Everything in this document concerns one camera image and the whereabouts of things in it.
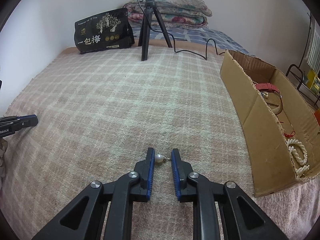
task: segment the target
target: blue bed sheet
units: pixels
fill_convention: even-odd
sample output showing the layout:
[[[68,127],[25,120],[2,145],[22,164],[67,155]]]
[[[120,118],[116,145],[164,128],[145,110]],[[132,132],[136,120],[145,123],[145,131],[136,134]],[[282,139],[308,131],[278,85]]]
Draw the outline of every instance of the blue bed sheet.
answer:
[[[153,27],[157,31],[161,31],[160,27]],[[140,28],[132,28],[133,35],[138,38],[140,35]],[[240,51],[244,54],[250,54],[246,49],[244,49],[239,43],[235,42],[228,35],[223,32],[211,30],[209,28],[202,29],[183,29],[183,28],[167,28],[167,31],[171,33],[177,41],[189,41],[198,44],[206,44],[208,39],[214,39],[217,47],[220,49],[230,49]],[[150,31],[150,39],[164,40],[162,33],[156,33]]]

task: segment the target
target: red string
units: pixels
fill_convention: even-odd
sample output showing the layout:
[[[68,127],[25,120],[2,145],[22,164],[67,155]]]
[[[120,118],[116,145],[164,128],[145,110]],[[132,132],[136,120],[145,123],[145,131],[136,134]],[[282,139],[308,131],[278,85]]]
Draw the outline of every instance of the red string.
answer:
[[[296,132],[295,131],[292,131],[290,134],[286,134],[286,133],[283,133],[284,134],[284,136],[285,137],[287,137],[287,138],[291,138],[291,137],[293,137],[295,134],[296,134]]]
[[[284,136],[287,137],[287,138],[291,138],[291,137],[293,137],[295,134],[296,134],[296,132],[295,132],[295,131],[292,131],[290,134],[284,133]]]

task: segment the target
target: plaid blanket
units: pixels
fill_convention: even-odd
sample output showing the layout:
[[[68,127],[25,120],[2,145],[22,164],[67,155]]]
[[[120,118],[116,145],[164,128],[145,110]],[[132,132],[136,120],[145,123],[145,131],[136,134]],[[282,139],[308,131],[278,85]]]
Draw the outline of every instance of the plaid blanket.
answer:
[[[20,93],[6,115],[39,124],[7,138],[0,208],[30,240],[93,180],[111,182],[144,159],[147,147],[181,158],[211,181],[235,181],[252,197],[246,141],[220,78],[223,56],[208,61],[150,46],[60,55]],[[315,179],[254,199],[291,240],[319,215]],[[192,239],[191,203],[175,197],[170,162],[157,165],[148,203],[135,203],[132,239]]]

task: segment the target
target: black snack bag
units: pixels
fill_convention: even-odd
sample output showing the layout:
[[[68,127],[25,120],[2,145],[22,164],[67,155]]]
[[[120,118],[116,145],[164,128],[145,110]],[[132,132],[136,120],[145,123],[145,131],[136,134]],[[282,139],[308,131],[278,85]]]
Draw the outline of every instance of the black snack bag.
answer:
[[[134,44],[128,9],[116,9],[75,23],[75,43],[81,54],[106,49],[125,49]]]

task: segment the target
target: white wall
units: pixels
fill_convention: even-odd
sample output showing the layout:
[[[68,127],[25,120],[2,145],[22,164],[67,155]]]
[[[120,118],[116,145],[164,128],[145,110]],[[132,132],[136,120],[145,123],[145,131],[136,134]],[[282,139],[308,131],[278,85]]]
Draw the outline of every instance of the white wall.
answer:
[[[0,114],[62,50],[74,47],[74,22],[128,0],[23,0],[0,33]],[[301,0],[204,0],[209,27],[285,71],[299,63],[308,34]]]

